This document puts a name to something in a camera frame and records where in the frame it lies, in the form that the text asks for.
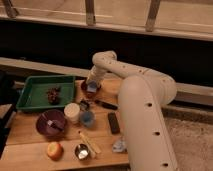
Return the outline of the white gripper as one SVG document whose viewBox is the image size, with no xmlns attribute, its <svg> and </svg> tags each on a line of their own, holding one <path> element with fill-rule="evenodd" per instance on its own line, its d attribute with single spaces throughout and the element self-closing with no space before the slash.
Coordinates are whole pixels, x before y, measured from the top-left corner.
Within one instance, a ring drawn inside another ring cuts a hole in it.
<svg viewBox="0 0 213 171">
<path fill-rule="evenodd" d="M 95 82 L 97 85 L 100 85 L 105 75 L 105 70 L 100 67 L 93 66 L 89 71 L 88 77 L 86 79 L 86 83 Z"/>
</svg>

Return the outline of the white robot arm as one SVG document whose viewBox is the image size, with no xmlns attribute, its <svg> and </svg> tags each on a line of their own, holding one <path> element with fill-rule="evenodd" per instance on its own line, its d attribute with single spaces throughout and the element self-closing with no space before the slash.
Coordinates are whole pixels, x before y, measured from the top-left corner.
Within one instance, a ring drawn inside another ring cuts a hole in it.
<svg viewBox="0 0 213 171">
<path fill-rule="evenodd" d="M 180 171 L 161 107 L 177 94 L 176 82 L 164 73 L 117 60 L 113 51 L 98 52 L 86 82 L 100 83 L 106 72 L 123 79 L 118 106 L 131 171 Z"/>
</svg>

